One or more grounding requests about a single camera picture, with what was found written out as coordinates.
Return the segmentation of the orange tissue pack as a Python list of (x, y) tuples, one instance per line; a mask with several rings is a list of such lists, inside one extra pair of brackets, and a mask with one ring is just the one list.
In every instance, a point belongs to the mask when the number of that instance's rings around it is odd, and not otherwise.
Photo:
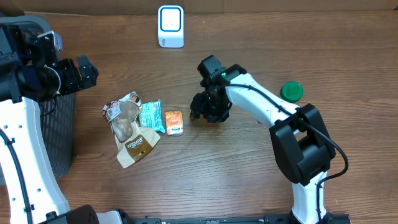
[(181, 111), (168, 111), (165, 113), (167, 135), (181, 136), (183, 134), (183, 116)]

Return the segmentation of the teal wet wipes pack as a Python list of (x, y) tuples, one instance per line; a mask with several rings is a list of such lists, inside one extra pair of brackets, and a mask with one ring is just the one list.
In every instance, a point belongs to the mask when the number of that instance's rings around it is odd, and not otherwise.
[(162, 122), (161, 101), (144, 103), (139, 114), (139, 121), (142, 127), (152, 128), (155, 132), (165, 133)]

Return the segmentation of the green lid jar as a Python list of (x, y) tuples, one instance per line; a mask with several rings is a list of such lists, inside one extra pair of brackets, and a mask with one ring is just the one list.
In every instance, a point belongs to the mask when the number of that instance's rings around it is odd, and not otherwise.
[(280, 89), (280, 96), (289, 103), (296, 103), (303, 97), (303, 87), (299, 82), (286, 82)]

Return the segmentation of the brown pastry bag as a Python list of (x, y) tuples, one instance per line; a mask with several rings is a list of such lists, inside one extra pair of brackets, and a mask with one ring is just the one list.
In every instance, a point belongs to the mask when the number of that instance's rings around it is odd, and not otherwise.
[(102, 109), (116, 141), (117, 160), (124, 169), (150, 154), (160, 140), (154, 129), (138, 124), (141, 109), (142, 101), (135, 91), (105, 104)]

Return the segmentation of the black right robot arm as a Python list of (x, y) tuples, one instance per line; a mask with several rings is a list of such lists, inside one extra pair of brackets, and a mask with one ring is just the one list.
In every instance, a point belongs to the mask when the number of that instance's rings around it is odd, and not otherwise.
[(292, 223), (331, 223), (323, 204), (323, 182), (336, 152), (319, 110), (299, 107), (258, 84), (243, 67), (223, 67), (210, 55), (197, 67), (204, 91), (190, 105), (191, 119), (225, 121), (233, 105), (269, 128), (276, 163), (291, 181)]

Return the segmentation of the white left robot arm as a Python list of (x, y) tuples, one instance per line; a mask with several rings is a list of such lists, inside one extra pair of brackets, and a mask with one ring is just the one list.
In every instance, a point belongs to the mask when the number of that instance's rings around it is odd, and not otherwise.
[(12, 223), (121, 223), (117, 210), (71, 209), (55, 180), (42, 136), (42, 102), (96, 85), (86, 56), (58, 59), (56, 33), (33, 36), (1, 24), (1, 168)]

